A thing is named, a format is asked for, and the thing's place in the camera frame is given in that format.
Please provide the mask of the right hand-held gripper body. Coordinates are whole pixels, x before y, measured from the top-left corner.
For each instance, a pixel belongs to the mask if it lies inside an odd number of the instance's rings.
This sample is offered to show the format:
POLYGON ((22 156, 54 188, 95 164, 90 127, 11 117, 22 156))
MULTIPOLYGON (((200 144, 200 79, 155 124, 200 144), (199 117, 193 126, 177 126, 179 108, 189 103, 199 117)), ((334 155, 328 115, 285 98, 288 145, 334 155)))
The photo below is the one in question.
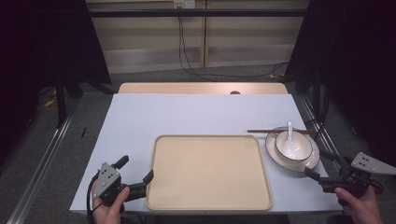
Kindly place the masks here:
POLYGON ((336 188, 342 188, 354 197, 362 197, 372 186, 375 193, 382 193, 384 187, 372 179, 372 175, 396 175, 396 167, 360 152, 352 159, 341 157, 338 176, 321 177, 319 184, 324 192, 334 193, 336 188))

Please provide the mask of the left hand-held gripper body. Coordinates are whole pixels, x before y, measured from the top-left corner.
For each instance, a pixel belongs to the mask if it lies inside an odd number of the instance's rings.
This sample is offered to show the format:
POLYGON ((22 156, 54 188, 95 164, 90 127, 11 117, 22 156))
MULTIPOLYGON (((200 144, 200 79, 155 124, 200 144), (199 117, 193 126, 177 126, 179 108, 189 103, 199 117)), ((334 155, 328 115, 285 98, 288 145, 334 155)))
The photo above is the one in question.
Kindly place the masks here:
POLYGON ((143 180, 132 185, 123 184, 119 169, 114 169, 112 164, 104 162, 98 172, 96 188, 92 198, 100 198, 104 205, 111 206, 119 193, 126 187, 130 189, 126 202, 147 197, 147 186, 143 180))

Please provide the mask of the person's right hand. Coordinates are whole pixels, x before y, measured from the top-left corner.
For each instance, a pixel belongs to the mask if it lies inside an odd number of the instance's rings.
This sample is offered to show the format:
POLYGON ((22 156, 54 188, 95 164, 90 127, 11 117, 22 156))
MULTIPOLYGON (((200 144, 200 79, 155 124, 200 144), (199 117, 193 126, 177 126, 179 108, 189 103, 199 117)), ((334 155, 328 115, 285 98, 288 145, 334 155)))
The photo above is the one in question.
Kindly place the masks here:
POLYGON ((349 204, 354 224, 383 224, 373 187, 369 187, 360 198, 342 188, 336 188, 334 192, 339 199, 349 204))

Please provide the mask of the person's left hand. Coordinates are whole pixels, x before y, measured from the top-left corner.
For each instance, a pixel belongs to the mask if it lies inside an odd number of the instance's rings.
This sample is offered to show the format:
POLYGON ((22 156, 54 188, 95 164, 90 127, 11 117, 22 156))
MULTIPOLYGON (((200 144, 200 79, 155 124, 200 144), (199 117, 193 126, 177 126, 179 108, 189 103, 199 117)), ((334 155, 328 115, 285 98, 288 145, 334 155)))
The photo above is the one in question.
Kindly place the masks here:
POLYGON ((124 188, 111 206, 103 205, 100 198, 92 201, 95 224, 120 224, 120 209, 129 196, 130 189, 124 188))

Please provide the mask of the white plate with dark rim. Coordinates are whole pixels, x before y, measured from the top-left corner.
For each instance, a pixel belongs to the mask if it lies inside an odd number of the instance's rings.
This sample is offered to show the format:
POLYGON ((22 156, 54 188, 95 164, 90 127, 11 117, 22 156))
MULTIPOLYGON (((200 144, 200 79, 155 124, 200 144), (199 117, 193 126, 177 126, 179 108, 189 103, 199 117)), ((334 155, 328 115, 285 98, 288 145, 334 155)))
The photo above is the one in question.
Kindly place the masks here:
MULTIPOLYGON (((284 130, 282 127, 279 127, 279 128, 276 128, 276 131, 279 131, 279 133, 282 133, 282 132, 285 132, 286 130, 284 130)), ((284 162, 276 155, 275 141, 276 141, 277 135, 278 135, 278 133, 269 133, 265 139, 265 146, 266 146, 268 154, 271 156, 271 158, 278 165, 284 167, 285 169, 294 171, 294 172, 303 172, 305 167, 313 169, 318 165, 318 162, 319 162, 318 146, 309 135, 304 134, 308 138, 310 143, 312 144, 313 153, 307 160, 305 160, 301 163, 298 163, 298 164, 291 164, 288 162, 284 162)))

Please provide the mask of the white bowl with dark rim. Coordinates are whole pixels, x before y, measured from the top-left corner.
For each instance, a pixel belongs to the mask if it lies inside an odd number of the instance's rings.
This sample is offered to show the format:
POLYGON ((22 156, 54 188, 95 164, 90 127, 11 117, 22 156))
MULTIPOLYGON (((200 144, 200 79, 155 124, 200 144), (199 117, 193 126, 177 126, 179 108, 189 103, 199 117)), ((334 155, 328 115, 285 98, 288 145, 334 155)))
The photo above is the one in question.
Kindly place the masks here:
POLYGON ((286 148, 289 133, 279 133, 276 137, 276 155, 284 162, 298 164, 307 160, 313 153, 312 144, 308 138, 298 132, 291 133, 292 148, 286 148))

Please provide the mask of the white ceramic spoon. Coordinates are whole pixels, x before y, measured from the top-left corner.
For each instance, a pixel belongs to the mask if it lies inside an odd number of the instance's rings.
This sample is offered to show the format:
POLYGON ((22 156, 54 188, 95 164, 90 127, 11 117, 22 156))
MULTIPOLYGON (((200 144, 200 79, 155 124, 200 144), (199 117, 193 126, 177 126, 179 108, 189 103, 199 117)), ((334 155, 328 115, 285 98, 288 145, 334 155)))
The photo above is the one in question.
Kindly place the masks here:
POLYGON ((297 147, 293 142, 294 129, 293 122, 291 120, 287 121, 287 140, 284 145, 283 154, 291 160, 295 160, 297 158, 297 147))

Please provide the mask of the beige plastic tray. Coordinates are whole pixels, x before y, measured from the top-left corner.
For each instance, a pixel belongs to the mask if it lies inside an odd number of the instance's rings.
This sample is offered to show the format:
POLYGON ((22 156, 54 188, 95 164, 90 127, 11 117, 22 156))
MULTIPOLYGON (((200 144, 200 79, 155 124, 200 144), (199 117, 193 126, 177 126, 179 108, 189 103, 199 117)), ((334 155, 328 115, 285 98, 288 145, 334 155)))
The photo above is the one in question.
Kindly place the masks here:
POLYGON ((264 211, 273 203, 261 146, 252 135, 162 135, 151 169, 151 210, 264 211))

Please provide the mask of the black metal stand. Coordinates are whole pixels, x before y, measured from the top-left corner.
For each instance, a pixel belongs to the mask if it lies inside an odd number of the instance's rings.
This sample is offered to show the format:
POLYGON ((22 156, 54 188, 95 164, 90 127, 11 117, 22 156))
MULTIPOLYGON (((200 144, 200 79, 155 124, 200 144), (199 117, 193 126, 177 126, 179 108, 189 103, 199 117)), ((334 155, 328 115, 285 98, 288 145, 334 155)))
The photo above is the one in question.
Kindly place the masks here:
POLYGON ((64 84, 62 74, 59 73, 56 77, 56 97, 58 107, 58 124, 57 127, 61 128, 66 118, 66 108, 64 100, 64 84))

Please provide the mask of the light wooden table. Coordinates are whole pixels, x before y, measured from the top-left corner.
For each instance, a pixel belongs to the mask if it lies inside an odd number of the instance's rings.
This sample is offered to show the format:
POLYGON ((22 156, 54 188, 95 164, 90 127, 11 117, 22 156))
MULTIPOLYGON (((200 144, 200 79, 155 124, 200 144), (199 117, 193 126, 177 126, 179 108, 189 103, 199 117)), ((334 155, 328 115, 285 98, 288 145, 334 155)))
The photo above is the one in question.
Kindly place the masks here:
POLYGON ((176 94, 287 94, 281 83, 255 82, 129 82, 120 85, 119 93, 176 94))

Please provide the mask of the black curtain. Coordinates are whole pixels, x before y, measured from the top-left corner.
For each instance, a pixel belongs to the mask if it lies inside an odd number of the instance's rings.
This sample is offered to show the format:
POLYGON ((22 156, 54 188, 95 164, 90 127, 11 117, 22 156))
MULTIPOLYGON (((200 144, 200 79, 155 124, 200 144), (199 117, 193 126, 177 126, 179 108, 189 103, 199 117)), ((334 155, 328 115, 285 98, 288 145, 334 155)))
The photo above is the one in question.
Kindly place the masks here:
POLYGON ((0 162, 33 117, 39 92, 111 82, 86 0, 0 0, 0 162))
POLYGON ((396 0, 309 0, 286 77, 325 85, 375 156, 396 166, 396 0))

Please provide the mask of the black horizontal bar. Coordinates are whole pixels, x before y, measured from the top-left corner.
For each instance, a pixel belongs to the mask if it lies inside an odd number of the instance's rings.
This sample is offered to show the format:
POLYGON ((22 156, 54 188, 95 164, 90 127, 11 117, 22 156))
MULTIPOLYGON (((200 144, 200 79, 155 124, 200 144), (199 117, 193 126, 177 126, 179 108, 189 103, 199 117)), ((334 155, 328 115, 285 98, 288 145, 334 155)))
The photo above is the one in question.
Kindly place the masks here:
POLYGON ((93 18, 143 17, 305 17, 305 9, 91 9, 93 18))

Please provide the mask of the aluminium floor rail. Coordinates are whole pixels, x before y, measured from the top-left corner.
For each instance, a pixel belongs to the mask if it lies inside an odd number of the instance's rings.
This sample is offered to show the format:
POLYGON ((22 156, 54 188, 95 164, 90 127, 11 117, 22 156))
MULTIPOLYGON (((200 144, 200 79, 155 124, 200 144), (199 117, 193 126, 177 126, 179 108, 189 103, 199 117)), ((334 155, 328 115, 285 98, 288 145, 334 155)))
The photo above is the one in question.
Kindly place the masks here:
POLYGON ((9 219, 7 220, 7 224, 24 223, 33 205, 36 195, 42 186, 44 177, 49 170, 50 164, 52 163, 53 158, 57 153, 65 134, 67 133, 71 119, 73 118, 77 107, 78 102, 71 104, 69 112, 66 114, 61 124, 56 128, 54 135, 52 136, 49 145, 47 146, 46 151, 40 160, 40 163, 37 165, 34 174, 30 178, 29 184, 25 188, 9 219))
MULTIPOLYGON (((314 114, 313 104, 308 97, 299 97, 297 99, 297 106, 299 107, 301 116, 304 120, 305 127, 308 130, 314 130, 317 134, 313 134, 312 138, 316 141, 318 149, 327 153, 338 155, 339 152, 330 136, 330 133, 325 128, 322 122, 317 120, 314 114)), ((315 171, 325 175, 336 175, 339 172, 340 165, 337 161, 330 161, 323 156, 320 157, 315 171)))

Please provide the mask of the white wall socket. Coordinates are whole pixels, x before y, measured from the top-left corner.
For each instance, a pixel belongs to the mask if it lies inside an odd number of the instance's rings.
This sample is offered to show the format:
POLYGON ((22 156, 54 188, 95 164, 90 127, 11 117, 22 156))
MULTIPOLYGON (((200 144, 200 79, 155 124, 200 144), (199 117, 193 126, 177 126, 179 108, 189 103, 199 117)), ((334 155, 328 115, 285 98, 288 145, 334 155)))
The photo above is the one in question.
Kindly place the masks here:
POLYGON ((174 8, 176 9, 195 9, 195 0, 173 0, 174 8))

